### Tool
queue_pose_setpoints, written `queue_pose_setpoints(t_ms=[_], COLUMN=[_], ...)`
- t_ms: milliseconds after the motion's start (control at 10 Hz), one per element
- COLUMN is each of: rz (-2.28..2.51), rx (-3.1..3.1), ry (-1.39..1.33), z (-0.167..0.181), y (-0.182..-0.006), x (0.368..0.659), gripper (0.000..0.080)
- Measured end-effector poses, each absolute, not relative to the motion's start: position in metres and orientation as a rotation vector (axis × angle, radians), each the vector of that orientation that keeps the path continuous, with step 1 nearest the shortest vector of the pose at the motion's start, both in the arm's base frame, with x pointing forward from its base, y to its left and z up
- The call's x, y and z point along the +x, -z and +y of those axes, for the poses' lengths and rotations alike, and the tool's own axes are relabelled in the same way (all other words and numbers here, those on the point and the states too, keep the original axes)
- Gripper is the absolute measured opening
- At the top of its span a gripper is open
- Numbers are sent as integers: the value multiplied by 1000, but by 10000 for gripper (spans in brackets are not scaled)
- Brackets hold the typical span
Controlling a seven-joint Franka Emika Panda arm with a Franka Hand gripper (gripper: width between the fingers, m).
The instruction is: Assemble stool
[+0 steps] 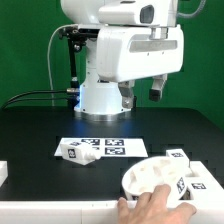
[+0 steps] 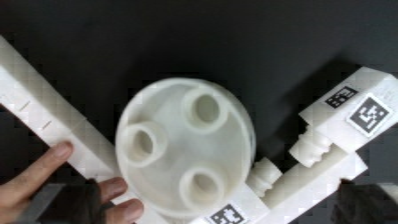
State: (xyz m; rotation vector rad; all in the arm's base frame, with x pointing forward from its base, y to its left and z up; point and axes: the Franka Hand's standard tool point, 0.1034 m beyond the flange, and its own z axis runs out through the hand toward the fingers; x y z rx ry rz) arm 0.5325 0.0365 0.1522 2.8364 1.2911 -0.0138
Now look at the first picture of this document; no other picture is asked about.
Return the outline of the human hand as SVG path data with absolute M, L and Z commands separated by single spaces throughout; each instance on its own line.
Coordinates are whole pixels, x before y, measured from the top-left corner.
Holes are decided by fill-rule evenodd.
M 169 185 L 158 185 L 153 192 L 141 194 L 134 209 L 129 209 L 127 201 L 120 198 L 117 224 L 188 224 L 196 208 L 189 203 L 181 203 L 169 210 L 167 199 L 170 192 Z

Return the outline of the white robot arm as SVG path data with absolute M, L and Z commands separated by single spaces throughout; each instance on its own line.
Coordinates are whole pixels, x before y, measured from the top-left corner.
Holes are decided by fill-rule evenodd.
M 152 78 L 159 100 L 167 75 L 183 63 L 178 0 L 60 0 L 74 23 L 69 32 L 79 51 L 87 47 L 86 78 L 75 114 L 113 120 L 134 107 L 134 83 Z

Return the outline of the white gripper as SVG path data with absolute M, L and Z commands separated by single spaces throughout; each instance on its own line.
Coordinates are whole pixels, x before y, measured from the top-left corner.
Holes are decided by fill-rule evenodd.
M 182 67 L 184 37 L 180 26 L 169 28 L 166 39 L 151 39 L 150 34 L 148 27 L 115 26 L 105 26 L 98 34 L 97 73 L 102 80 L 120 82 L 122 106 L 127 109 L 134 104 L 134 80 L 154 76 L 149 99 L 158 102 L 166 74 Z

